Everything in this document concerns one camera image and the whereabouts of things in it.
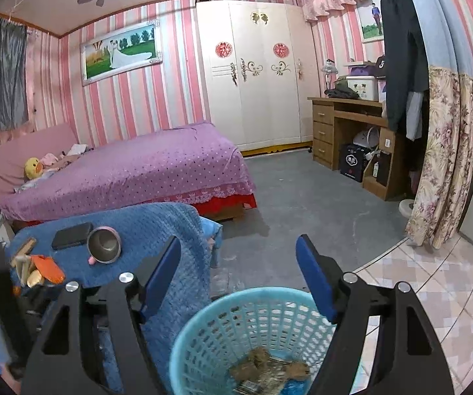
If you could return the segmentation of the pink steel-lined mug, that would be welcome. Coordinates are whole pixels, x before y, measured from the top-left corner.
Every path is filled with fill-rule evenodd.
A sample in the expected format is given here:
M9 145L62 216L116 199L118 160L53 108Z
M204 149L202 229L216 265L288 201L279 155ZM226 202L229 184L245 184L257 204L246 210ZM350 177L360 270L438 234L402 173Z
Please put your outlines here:
M119 233L109 226L93 229L87 238L88 264L111 264L120 257L121 240Z

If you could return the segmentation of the purple dotted bed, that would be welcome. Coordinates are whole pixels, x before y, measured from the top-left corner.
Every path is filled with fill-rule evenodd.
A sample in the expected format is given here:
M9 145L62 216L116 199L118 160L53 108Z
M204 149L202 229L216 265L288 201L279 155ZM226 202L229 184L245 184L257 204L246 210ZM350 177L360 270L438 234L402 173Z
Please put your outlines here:
M0 209L8 219L45 222L169 201L215 215L256 208L254 192L242 153L201 122L86 152L37 186L6 196Z

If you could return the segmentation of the black smartphone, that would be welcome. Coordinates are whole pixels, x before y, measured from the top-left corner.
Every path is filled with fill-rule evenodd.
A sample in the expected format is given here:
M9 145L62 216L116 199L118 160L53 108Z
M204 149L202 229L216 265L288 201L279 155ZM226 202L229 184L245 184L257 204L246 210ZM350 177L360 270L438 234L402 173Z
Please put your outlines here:
M55 233L51 247L53 250L63 250L83 245L93 230L93 225L86 222L61 229Z

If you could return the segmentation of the black hanging coat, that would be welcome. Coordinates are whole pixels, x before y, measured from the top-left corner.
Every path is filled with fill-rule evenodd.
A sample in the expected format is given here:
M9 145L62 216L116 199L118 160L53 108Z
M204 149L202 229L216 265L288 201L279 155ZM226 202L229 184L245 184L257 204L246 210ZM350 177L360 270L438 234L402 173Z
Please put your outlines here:
M412 0L381 0L385 39L386 114L393 132L416 136L423 96L429 88L428 64Z

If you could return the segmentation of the grey hanging cloth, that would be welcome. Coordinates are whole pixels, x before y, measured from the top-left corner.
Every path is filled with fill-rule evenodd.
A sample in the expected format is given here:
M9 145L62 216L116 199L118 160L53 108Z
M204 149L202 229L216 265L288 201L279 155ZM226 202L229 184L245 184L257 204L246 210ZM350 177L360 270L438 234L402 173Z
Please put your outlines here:
M0 20L0 131L29 120L26 82L28 30Z

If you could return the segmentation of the brown snack bag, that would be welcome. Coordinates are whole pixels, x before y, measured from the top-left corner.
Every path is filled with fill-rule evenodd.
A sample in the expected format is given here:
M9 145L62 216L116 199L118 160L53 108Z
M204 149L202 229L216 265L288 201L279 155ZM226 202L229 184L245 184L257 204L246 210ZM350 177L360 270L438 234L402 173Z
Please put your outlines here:
M286 361L258 347L229 369L235 394L304 394L310 382L310 367L301 361Z

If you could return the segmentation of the floral door curtain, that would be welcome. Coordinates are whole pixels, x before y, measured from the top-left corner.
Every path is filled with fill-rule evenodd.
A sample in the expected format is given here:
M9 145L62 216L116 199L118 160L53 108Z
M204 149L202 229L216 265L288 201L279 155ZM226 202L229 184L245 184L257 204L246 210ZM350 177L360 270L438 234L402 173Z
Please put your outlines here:
M428 74L427 148L406 234L438 249L461 222L473 176L473 78L436 66Z

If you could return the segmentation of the blue knitted blanket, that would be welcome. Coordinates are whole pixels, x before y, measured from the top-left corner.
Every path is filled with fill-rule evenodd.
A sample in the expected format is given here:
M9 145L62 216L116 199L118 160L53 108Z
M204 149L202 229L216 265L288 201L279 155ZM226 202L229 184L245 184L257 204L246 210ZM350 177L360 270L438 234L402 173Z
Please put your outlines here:
M93 213L89 220L119 233L119 259L90 266L82 245L54 253L66 278L39 290L48 306L37 309L20 296L37 314L53 315L49 341L41 349L50 375L16 377L11 370L10 375L24 394L106 394L96 327L107 324L123 392L166 394L174 339L188 317L210 299L211 254L202 221L194 207L173 202ZM181 260L161 308L145 320L139 311L140 265L156 256L172 235L180 241Z

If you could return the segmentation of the black box under desk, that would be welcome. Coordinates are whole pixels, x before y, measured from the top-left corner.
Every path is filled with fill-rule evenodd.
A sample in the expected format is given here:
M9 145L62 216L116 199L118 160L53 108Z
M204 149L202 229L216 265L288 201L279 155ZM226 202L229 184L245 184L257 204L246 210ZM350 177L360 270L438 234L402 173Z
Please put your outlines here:
M339 154L340 173L361 183L364 177L364 170L368 163L366 159L368 152L368 148L359 145L342 145Z

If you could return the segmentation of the pink headboard cover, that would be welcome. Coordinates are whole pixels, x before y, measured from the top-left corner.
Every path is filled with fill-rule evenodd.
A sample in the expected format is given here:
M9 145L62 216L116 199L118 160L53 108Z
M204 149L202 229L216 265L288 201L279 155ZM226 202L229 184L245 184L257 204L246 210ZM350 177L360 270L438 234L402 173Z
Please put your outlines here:
M24 165L28 158L48 153L60 155L79 143L68 124L29 133L0 145L0 203L25 182Z

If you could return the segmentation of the white wardrobe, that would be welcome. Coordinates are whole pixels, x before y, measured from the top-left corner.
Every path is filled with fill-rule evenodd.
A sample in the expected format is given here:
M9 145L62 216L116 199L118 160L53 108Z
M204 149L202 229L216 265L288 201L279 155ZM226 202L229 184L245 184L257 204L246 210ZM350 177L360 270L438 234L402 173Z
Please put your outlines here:
M311 141L319 74L302 9L219 0L197 4L196 15L217 130L242 151Z

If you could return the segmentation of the light blue plastic basket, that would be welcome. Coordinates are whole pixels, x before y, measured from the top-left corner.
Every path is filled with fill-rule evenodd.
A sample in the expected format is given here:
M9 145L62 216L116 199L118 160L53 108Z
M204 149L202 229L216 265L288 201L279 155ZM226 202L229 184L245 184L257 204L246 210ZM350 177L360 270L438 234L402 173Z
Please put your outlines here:
M176 338L169 363L174 394L232 394L229 369L252 349L301 360L315 378L336 326L309 293L285 287L246 289L198 311Z

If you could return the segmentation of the white storage box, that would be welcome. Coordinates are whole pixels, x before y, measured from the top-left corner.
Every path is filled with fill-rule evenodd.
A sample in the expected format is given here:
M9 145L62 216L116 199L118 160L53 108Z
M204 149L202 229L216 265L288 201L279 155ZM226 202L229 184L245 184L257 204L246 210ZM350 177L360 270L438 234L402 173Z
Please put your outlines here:
M374 76L347 76L347 87L361 100L378 101L378 80Z

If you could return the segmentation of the torn brown cardboard piece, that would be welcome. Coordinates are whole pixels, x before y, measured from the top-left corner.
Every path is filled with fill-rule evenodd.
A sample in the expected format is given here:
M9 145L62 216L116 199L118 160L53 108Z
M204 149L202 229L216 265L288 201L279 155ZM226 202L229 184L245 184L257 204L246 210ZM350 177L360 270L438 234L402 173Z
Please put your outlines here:
M27 284L27 280L31 274L31 252L36 244L37 240L35 238L31 237L27 239L10 260L10 265L15 270L21 286Z

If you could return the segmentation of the small framed couple photo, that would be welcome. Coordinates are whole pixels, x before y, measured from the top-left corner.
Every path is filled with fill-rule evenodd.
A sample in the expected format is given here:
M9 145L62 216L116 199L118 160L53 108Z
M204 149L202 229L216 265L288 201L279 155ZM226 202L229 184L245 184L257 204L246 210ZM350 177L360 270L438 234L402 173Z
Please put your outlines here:
M357 15L361 26L363 43L384 39L383 17L380 8L381 0L360 0L357 4Z

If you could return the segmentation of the yellow duck plush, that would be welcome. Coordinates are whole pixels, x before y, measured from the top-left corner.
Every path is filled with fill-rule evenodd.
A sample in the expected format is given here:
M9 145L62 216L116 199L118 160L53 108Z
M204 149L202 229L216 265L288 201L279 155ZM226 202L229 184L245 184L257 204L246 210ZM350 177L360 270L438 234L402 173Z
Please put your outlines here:
M38 158L29 158L24 165L24 174L27 180L34 180L42 176L44 171L43 163Z

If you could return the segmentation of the wooden desk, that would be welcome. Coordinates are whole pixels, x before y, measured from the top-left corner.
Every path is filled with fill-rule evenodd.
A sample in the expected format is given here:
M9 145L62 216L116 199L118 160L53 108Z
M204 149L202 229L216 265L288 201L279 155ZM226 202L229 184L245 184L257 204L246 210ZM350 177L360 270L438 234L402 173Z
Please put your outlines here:
M402 198L406 190L404 140L390 131L382 116L383 104L377 101L311 97L313 160L337 171L343 146L354 143L363 131L373 128L379 133L377 150L383 152L383 167L373 174L369 163L363 172L361 185L384 201Z

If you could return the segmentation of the framed wedding photo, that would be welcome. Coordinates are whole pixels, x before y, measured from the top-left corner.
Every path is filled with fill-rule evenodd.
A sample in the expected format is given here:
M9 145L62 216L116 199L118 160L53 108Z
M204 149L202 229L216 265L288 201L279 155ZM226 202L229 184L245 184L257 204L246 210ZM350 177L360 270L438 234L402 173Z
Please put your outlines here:
M82 84L163 62L160 21L114 30L80 46Z

